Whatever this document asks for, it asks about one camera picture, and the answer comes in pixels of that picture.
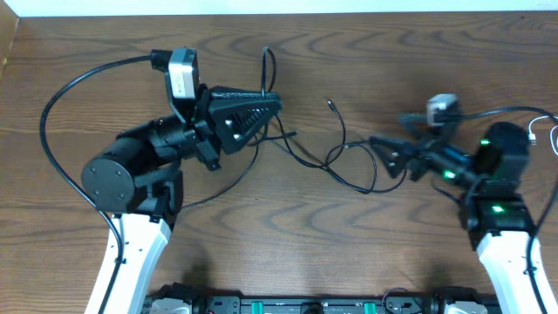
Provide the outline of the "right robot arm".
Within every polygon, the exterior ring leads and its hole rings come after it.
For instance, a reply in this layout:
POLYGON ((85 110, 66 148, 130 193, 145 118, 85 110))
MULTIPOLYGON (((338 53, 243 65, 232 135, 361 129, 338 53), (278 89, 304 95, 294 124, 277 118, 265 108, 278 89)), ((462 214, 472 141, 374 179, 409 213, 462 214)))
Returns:
POLYGON ((504 313, 555 313, 557 301, 542 265, 541 228, 518 193, 530 161, 527 132, 508 122, 491 125, 475 154, 450 144, 455 124, 418 131, 415 141, 372 137, 391 177, 418 181, 438 174, 464 193, 457 200, 461 227, 483 264, 504 313))

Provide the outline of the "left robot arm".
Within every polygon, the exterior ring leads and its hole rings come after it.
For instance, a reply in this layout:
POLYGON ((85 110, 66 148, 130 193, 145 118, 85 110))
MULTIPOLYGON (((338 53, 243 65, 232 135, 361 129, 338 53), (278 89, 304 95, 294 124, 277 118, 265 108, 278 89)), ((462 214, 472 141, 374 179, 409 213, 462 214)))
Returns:
POLYGON ((137 313, 183 202, 183 160, 219 169, 220 154, 243 149, 282 110, 275 92, 200 85, 167 94, 172 115, 124 131, 83 169, 96 208, 112 213, 89 313, 137 313))

